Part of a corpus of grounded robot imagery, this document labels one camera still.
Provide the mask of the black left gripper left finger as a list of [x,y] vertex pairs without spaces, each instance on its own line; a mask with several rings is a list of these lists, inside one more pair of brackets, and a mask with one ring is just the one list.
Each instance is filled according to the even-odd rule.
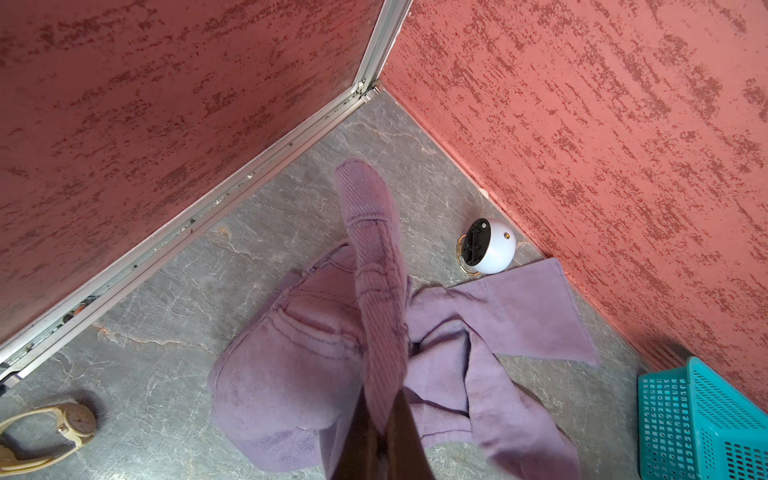
[[361,392],[331,479],[379,479],[379,447],[379,433],[368,411],[365,394]]

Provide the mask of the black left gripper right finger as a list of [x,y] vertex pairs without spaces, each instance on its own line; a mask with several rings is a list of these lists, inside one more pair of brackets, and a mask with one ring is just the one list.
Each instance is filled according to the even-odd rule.
[[386,426],[386,478],[434,479],[403,390],[395,397]]

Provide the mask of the purple trousers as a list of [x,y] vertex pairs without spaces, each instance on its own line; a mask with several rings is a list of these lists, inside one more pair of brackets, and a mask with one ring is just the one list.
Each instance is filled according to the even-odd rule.
[[367,162],[335,172],[347,236],[288,273],[208,377],[211,418],[257,468],[331,479],[364,392],[380,437],[398,392],[424,452],[469,442],[519,479],[577,479],[576,446],[501,357],[599,363],[561,264],[546,259],[454,287],[410,289],[399,218]]

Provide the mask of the white computer mouse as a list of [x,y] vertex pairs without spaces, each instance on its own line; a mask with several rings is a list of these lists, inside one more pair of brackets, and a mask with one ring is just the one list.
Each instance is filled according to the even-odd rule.
[[503,272],[515,256],[517,240],[510,225],[499,220],[475,220],[456,246],[456,259],[470,276]]

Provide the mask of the teal plastic mesh basket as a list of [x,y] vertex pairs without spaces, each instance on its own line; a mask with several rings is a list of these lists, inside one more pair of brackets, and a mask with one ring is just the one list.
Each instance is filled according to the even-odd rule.
[[696,357],[638,379],[643,479],[767,477],[767,414]]

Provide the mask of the aluminium corner post left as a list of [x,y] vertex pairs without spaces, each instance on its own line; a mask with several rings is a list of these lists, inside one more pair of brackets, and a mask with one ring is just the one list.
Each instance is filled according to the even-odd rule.
[[355,77],[356,94],[364,95],[373,88],[381,77],[412,4],[412,0],[385,0],[383,2]]

